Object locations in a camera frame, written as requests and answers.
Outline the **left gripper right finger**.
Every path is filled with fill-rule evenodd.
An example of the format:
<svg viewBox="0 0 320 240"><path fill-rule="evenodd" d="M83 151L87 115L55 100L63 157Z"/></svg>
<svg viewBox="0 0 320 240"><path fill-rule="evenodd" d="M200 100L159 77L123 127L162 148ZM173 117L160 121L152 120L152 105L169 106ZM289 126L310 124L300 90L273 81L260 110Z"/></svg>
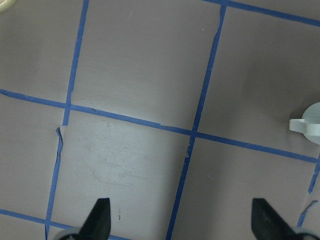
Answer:
<svg viewBox="0 0 320 240"><path fill-rule="evenodd" d="M296 235L264 198L252 199L251 231L257 240L291 240Z"/></svg>

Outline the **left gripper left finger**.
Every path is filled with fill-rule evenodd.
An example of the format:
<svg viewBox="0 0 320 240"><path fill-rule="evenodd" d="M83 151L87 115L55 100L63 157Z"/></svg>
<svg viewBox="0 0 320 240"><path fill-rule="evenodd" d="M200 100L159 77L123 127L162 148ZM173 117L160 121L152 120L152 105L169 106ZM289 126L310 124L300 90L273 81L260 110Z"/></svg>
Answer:
<svg viewBox="0 0 320 240"><path fill-rule="evenodd" d="M79 235L83 240L108 240L111 232L111 204L109 198L99 198L94 204Z"/></svg>

